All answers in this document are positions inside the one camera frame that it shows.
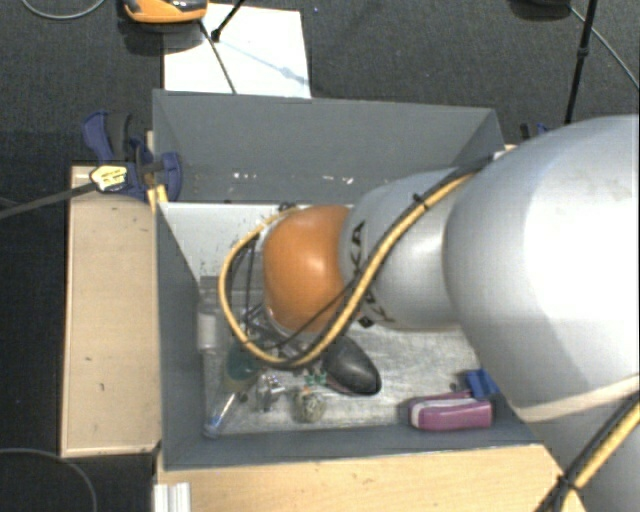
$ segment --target wire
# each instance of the wire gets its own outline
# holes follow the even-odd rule
[[[35,14],[36,16],[40,16],[41,18],[44,18],[46,20],[70,21],[70,20],[77,20],[78,18],[82,18],[83,16],[91,14],[93,11],[98,9],[105,2],[105,0],[98,0],[95,4],[93,4],[88,9],[85,9],[84,11],[76,12],[73,14],[51,14],[51,13],[36,9],[27,0],[21,0],[21,2],[22,2],[22,5],[24,5],[27,9],[29,9],[33,14]]]
[[[256,256],[256,242],[254,240],[249,244],[249,264],[247,268],[247,280],[245,283],[245,295],[244,295],[244,323],[247,325],[249,323],[249,306],[251,299],[251,277],[253,275],[253,263],[255,261]]]
[[[91,479],[87,476],[84,470],[80,466],[78,466],[76,463],[71,462],[70,460],[63,459],[62,457],[59,457],[54,453],[45,452],[42,450],[36,450],[33,448],[2,448],[0,449],[0,456],[2,455],[35,455],[37,457],[53,460],[59,464],[66,464],[78,476],[80,476],[80,478],[82,478],[82,480],[87,486],[87,489],[89,489],[89,493],[91,494],[92,511],[98,512],[98,497],[96,496],[96,489],[91,483]]]
[[[434,187],[431,187],[425,194],[415,198],[417,205],[412,205],[407,209],[407,212],[403,214],[392,226],[392,228],[385,234],[383,239],[377,244],[377,249],[373,252],[372,256],[367,261],[367,265],[362,271],[361,275],[357,277],[356,283],[353,286],[352,293],[346,298],[343,307],[341,308],[337,318],[333,322],[327,325],[322,333],[318,335],[320,338],[315,341],[312,346],[300,357],[295,360],[281,358],[271,355],[263,351],[253,341],[249,339],[246,333],[242,330],[237,320],[235,319],[231,308],[227,301],[227,273],[229,267],[235,255],[247,245],[247,243],[254,237],[258,236],[268,225],[276,222],[284,215],[289,215],[295,209],[288,209],[278,214],[275,214],[266,219],[262,225],[255,228],[242,238],[229,252],[225,259],[222,269],[220,271],[220,277],[218,280],[218,295],[220,297],[220,306],[222,311],[231,327],[231,330],[235,334],[236,338],[242,346],[244,346],[254,356],[276,367],[286,367],[289,369],[300,368],[306,366],[317,359],[330,344],[333,342],[343,331],[346,326],[352,320],[354,314],[357,312],[357,308],[360,301],[364,297],[369,285],[376,276],[376,273],[386,256],[391,251],[395,243],[400,237],[413,225],[422,215],[430,208],[435,206],[440,200],[446,197],[450,192],[455,190],[458,186],[469,179],[473,174],[477,172],[477,168],[473,171],[468,169],[458,169],[453,173],[445,176]]]
[[[218,53],[218,48],[216,48],[216,43],[213,39],[211,39],[211,34],[209,34],[209,32],[207,31],[207,27],[205,27],[204,22],[202,20],[198,21],[198,26],[200,27],[200,32],[202,32],[202,35],[204,36],[204,38],[209,42],[209,45],[211,46],[211,49],[213,50],[213,53],[216,56],[218,64],[220,64],[220,69],[222,69],[222,74],[224,75],[224,78],[227,81],[229,88],[231,89],[231,94],[238,94],[238,91],[236,91],[236,88],[233,86],[233,82],[231,81],[231,77],[229,76],[229,72],[227,71],[227,67],[224,65],[224,62],[222,61],[222,57],[220,57],[220,53]]]
[[[336,294],[336,296],[333,299],[331,299],[322,308],[316,311],[315,314],[311,318],[309,318],[309,320],[307,320],[304,324],[298,327],[298,330],[296,330],[293,334],[289,335],[285,340],[283,340],[278,345],[276,345],[276,348],[280,348],[286,345],[287,343],[290,343],[291,341],[295,340],[297,336],[302,334],[307,329],[307,327],[309,327],[313,322],[315,322],[318,318],[320,318],[320,316],[322,316],[323,313],[331,309],[331,307],[333,307],[336,302],[338,302],[342,297],[344,297],[345,294],[353,287],[355,283],[356,283],[355,278],[349,281],[345,285],[345,287]]]
[[[52,194],[50,196],[42,197],[29,203],[18,204],[17,206],[12,206],[0,211],[0,220],[13,217],[14,215],[19,215],[21,213],[26,213],[31,210],[37,210],[38,208],[42,208],[43,206],[48,206],[50,204],[55,204],[59,201],[67,201],[69,199],[73,199],[74,197],[78,197],[89,192],[95,192],[95,190],[95,183],[85,183],[84,185],[80,185],[79,187],[75,187],[70,190],[64,190],[63,192],[58,192],[57,194]]]
[[[580,14],[578,11],[576,11],[571,4],[569,4],[569,9],[571,10],[571,12],[573,13],[573,15],[576,18],[578,18],[580,21],[582,21],[582,23],[586,22],[586,20],[584,19],[584,16],[582,16],[582,14]],[[602,43],[602,45],[608,50],[608,52],[615,59],[615,61],[620,65],[622,70],[629,77],[629,80],[631,80],[633,82],[633,85],[635,85],[636,89],[638,89],[638,91],[640,91],[640,84],[638,83],[637,78],[633,76],[633,73],[631,72],[629,67],[624,63],[624,61],[620,58],[620,56],[612,48],[612,46],[609,44],[609,42],[602,36],[602,34],[600,34],[600,32],[598,32],[595,29],[595,27],[591,27],[591,30],[593,32],[593,35],[596,36],[596,39],[598,39],[598,41],[600,41]]]
[[[18,206],[18,203],[6,197],[0,197],[0,206],[3,208],[13,208],[14,206]]]
[[[546,512],[551,507],[554,512],[561,511],[569,496],[587,485],[640,423],[639,396],[637,392],[631,395],[611,415],[547,493],[536,512]]]

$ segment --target blue clip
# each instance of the blue clip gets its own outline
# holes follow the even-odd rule
[[[467,372],[465,375],[467,386],[474,398],[480,400],[500,393],[497,384],[483,368]]]
[[[140,201],[146,201],[144,175],[153,172],[156,183],[167,188],[167,197],[176,201],[182,189],[182,167],[175,152],[163,153],[161,168],[154,164],[153,153],[140,137],[129,137],[129,115],[112,114],[98,110],[89,115],[82,125],[82,136],[87,147],[96,154],[100,165],[118,163],[127,169],[127,186],[115,191]]]

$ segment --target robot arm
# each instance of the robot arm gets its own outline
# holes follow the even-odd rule
[[[337,316],[302,356],[271,363],[321,357],[356,312],[391,329],[460,325],[567,467],[621,404],[637,401],[637,180],[638,117],[628,116],[549,132],[477,174],[448,169],[374,190],[340,221],[333,264],[348,285]],[[636,509],[639,455],[636,430],[584,489],[589,510]]]

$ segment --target silver metal cylinder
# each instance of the silver metal cylinder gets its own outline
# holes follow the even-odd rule
[[[638,374],[638,117],[570,125],[488,166],[459,196],[446,289],[480,361],[523,411]],[[533,421],[565,466],[617,405]],[[640,436],[585,491],[636,510]]]

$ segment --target gray bin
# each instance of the gray bin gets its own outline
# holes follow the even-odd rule
[[[503,404],[487,430],[427,433],[408,426],[399,413],[395,422],[360,422],[352,428],[298,430],[292,425],[276,431],[256,428],[215,441],[202,436],[205,386],[196,341],[198,282],[215,275],[231,241],[282,201],[353,204],[391,180],[501,150],[492,110],[166,91],[155,91],[153,99],[155,151],[177,151],[184,169],[180,201],[162,205],[157,215],[167,470],[534,442]],[[448,337],[457,348],[451,353],[446,348],[442,353],[425,350],[423,388],[416,387],[414,395],[446,391],[442,386],[448,386],[453,373],[471,369],[470,348],[461,332],[424,337],[425,347]],[[400,364],[405,363],[398,357]]]

